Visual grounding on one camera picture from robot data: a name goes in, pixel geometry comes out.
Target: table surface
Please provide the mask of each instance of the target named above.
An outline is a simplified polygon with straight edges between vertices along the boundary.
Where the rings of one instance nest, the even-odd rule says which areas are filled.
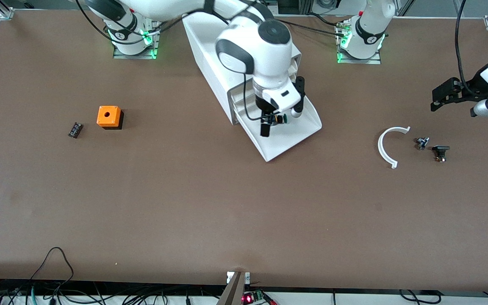
[[[17,11],[0,23],[0,278],[29,278],[60,246],[77,280],[222,284],[247,270],[264,286],[488,291],[488,118],[429,108],[457,75],[454,27],[395,19],[383,63],[358,65],[292,26],[323,129],[266,163],[182,25],[157,60],[114,60],[80,12]],[[471,78],[488,31],[463,20],[460,34]],[[121,131],[95,123],[112,104]],[[412,127],[385,138],[395,170],[377,151],[393,126]],[[415,149],[422,136],[451,146],[445,164]],[[58,255],[39,274],[66,276]]]

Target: green led light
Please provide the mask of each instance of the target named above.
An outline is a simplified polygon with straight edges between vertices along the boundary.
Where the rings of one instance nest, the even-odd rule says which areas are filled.
[[[153,42],[153,39],[151,36],[148,36],[148,32],[147,31],[143,31],[141,30],[141,35],[143,35],[143,40],[144,40],[144,43],[149,46],[151,45],[151,43]]]
[[[349,41],[351,40],[352,36],[353,36],[353,34],[351,33],[351,31],[347,31],[347,34],[342,39],[340,46],[342,48],[347,48],[347,45],[349,45]]]

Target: white curved bracket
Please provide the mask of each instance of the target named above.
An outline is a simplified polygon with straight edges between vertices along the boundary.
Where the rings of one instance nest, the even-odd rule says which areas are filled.
[[[385,130],[381,134],[380,138],[378,139],[378,150],[380,151],[380,155],[385,159],[385,161],[387,161],[391,164],[392,169],[395,169],[395,168],[397,168],[397,165],[399,164],[399,162],[397,160],[394,160],[393,158],[389,157],[389,155],[387,155],[387,153],[385,152],[385,148],[383,148],[383,137],[385,137],[386,133],[389,133],[391,131],[398,131],[399,133],[407,134],[408,131],[410,131],[410,127],[409,126],[408,126],[408,128],[391,127],[389,129]]]

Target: orange box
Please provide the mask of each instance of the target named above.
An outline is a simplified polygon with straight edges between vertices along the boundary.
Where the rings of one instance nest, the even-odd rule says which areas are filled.
[[[124,112],[118,106],[100,106],[97,114],[97,125],[104,129],[122,129]]]

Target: metal screw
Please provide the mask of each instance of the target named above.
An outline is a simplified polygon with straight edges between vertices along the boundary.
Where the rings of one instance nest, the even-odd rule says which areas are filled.
[[[430,141],[430,138],[429,137],[426,137],[426,138],[419,138],[417,140],[415,140],[417,142],[417,148],[419,150],[424,150],[425,147],[427,146],[428,144],[428,141]]]

